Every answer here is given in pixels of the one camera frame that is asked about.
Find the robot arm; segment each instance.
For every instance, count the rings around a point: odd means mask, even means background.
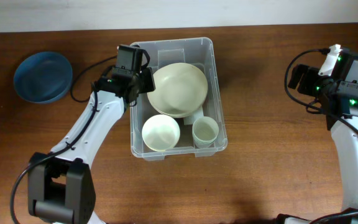
[[[142,65],[143,54],[147,58],[145,65]],[[147,67],[149,60],[145,50],[119,46],[111,76],[103,76],[95,82],[95,93],[90,96],[84,112],[51,153],[66,148],[69,142],[75,142],[74,139],[78,139],[77,142],[71,149],[29,171],[31,215],[49,223],[104,223],[93,212],[96,194],[90,168],[104,138],[124,114],[126,106],[135,101],[139,93],[154,91],[152,71]],[[30,164],[47,156],[36,152]],[[65,184],[53,181],[61,175],[66,177]]]
[[[68,134],[52,148],[51,152],[57,152],[64,148],[66,142],[70,142],[71,139],[78,135],[90,117],[94,104],[94,96],[91,94],[89,103],[86,105],[80,118],[78,118]],[[92,166],[93,159],[107,133],[124,114],[124,100],[117,97],[114,93],[99,91],[97,108],[98,112],[95,114],[91,124],[80,140],[73,146],[75,150],[64,152],[56,158],[64,159],[66,161],[81,159],[84,163],[89,165],[89,168]]]
[[[358,54],[330,47],[324,65],[318,69],[297,65],[289,88],[314,96],[325,112],[344,119],[358,130]],[[327,116],[327,129],[335,142],[344,191],[342,212],[358,210],[358,135],[344,123]],[[309,220],[280,214],[276,224],[306,224]],[[329,220],[325,223],[358,223],[358,215]]]

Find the white cup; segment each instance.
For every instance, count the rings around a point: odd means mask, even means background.
[[[170,116],[159,114],[149,118],[143,125],[142,138],[150,149],[163,152],[175,147],[180,137],[178,123]]]
[[[200,149],[207,148],[212,145],[219,134],[219,126],[217,122],[210,117],[198,118],[193,123],[193,140]]]

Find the wood grain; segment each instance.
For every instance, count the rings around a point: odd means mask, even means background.
[[[85,108],[68,95],[49,105],[20,99],[12,78],[23,59],[57,51],[78,74],[114,55],[119,44],[202,36],[214,44],[228,147],[212,157],[147,162],[131,154],[126,113],[92,167],[98,215],[109,223],[248,223],[279,213],[338,212],[341,178],[325,119],[286,96],[283,76],[301,51],[335,43],[358,51],[358,24],[34,32],[0,34],[0,223],[11,223],[11,187],[31,155],[48,152]],[[300,62],[323,60],[316,54]],[[85,75],[75,95],[86,98],[103,69]],[[17,216],[42,223],[27,213],[26,187],[25,180],[17,192]]]

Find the black cable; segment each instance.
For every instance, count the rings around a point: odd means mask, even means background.
[[[100,77],[106,77],[107,74],[110,72],[110,70],[113,68],[113,65],[109,65],[106,69],[104,69],[103,73],[100,75]]]
[[[348,123],[345,119],[343,118],[340,118],[338,116],[336,116],[335,114],[332,114],[332,113],[328,113],[328,112],[325,112],[325,110],[323,110],[322,108],[318,108],[316,106],[313,106],[313,105],[309,105],[307,103],[304,103],[298,99],[296,99],[294,96],[291,95],[291,93],[289,92],[288,90],[288,86],[287,86],[287,80],[288,80],[288,74],[289,74],[289,71],[292,67],[292,65],[294,64],[294,62],[300,58],[302,55],[305,55],[305,54],[308,54],[308,53],[311,53],[311,52],[321,52],[322,54],[328,54],[329,53],[329,49],[313,49],[313,50],[307,50],[305,52],[302,52],[300,53],[298,56],[296,56],[292,61],[291,63],[289,64],[286,72],[285,72],[285,78],[284,78],[284,89],[285,89],[285,92],[287,93],[287,95],[291,98],[291,100],[299,103],[300,105],[303,105],[305,106],[306,108],[311,108],[311,109],[314,109],[318,112],[320,112],[321,114],[325,114],[327,116],[330,116],[331,118],[335,119],[336,121],[340,121],[342,122],[343,124],[345,124],[348,128],[350,128],[352,131],[354,131],[357,135],[358,135],[358,130],[357,128],[355,128],[353,125],[351,125],[350,123]],[[337,218],[345,218],[345,217],[349,217],[349,216],[353,216],[353,215],[358,215],[358,210],[354,210],[354,211],[351,211],[351,212],[346,212],[346,213],[334,213],[334,214],[331,214],[331,215],[326,215],[326,216],[323,216],[323,217],[320,217],[316,220],[313,220],[311,223],[309,224],[317,224],[317,223],[322,223],[322,222],[326,222],[328,220],[333,220],[333,219],[337,219]]]
[[[308,106],[306,107],[306,112],[308,112],[310,114],[322,114],[320,111],[310,111],[309,110],[310,106],[313,106],[316,103],[320,103],[320,101],[317,98],[308,104]]]
[[[80,140],[80,138],[82,137],[82,135],[85,133],[86,129],[88,128],[88,126],[91,124],[92,119],[94,118],[97,109],[98,109],[98,93],[96,88],[94,87],[93,83],[92,85],[92,89],[93,89],[93,93],[94,93],[94,106],[93,106],[93,110],[91,113],[91,116],[89,117],[89,119],[87,120],[87,122],[85,123],[84,127],[82,128],[82,130],[80,131],[80,133],[77,135],[76,138],[74,138],[74,140],[71,143],[68,143],[66,147],[64,147],[62,150],[57,151],[57,152],[53,152],[50,153],[47,157],[45,157],[44,159],[41,159],[37,162],[31,163],[29,164],[22,172],[22,174],[20,176],[18,176],[18,178],[15,181],[15,184],[13,185],[12,188],[12,192],[11,192],[11,201],[9,203],[9,207],[11,209],[11,217],[12,220],[15,224],[20,224],[19,221],[16,218],[16,214],[15,214],[15,210],[14,210],[14,200],[15,200],[15,194],[16,194],[16,190],[17,187],[19,186],[21,180],[23,179],[23,177],[30,171],[32,170],[34,167],[54,158],[55,156],[58,156],[64,152],[66,152],[67,150],[71,149],[75,143],[77,143],[78,140]]]
[[[106,58],[98,63],[94,63],[93,65],[89,66],[88,68],[84,69],[77,77],[75,77],[75,79],[73,80],[73,83],[71,84],[71,87],[70,87],[70,96],[73,100],[79,102],[79,103],[84,103],[84,102],[88,102],[90,100],[90,98],[88,97],[87,99],[85,100],[79,100],[77,98],[74,97],[74,94],[73,94],[73,90],[74,90],[74,85],[75,83],[81,78],[82,75],[85,74],[85,72],[87,72],[88,70],[92,69],[93,67],[95,66],[98,66],[104,62],[107,62],[108,60],[112,60],[114,58],[117,58],[117,55],[115,56],[112,56],[112,57],[109,57],[109,58]]]

